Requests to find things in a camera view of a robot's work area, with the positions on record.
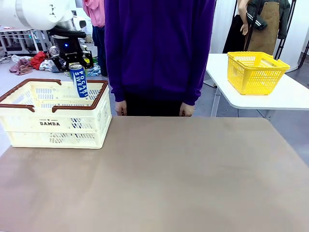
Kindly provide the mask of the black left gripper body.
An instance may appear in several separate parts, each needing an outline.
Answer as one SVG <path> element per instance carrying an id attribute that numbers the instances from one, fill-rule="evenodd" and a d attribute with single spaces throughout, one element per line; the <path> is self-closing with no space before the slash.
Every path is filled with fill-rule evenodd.
<path id="1" fill-rule="evenodd" d="M 60 55 L 76 54 L 77 57 L 83 56 L 79 38 L 86 37 L 86 33 L 82 31 L 74 31 L 61 28 L 59 26 L 49 30 L 49 34 L 54 38 L 56 47 L 59 49 Z"/>

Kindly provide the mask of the person's right hand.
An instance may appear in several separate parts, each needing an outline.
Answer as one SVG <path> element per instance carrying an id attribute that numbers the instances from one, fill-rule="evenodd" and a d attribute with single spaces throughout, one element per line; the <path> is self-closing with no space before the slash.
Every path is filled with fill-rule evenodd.
<path id="1" fill-rule="evenodd" d="M 127 116 L 127 104 L 126 101 L 117 101 L 115 103 L 115 111 L 118 116 Z"/>

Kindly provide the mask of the person's left hand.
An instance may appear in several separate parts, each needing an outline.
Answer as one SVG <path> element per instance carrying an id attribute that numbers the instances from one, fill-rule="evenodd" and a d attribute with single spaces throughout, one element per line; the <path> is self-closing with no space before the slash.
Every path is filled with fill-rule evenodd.
<path id="1" fill-rule="evenodd" d="M 194 113 L 195 106 L 182 103 L 180 106 L 179 116 L 191 117 Z"/>

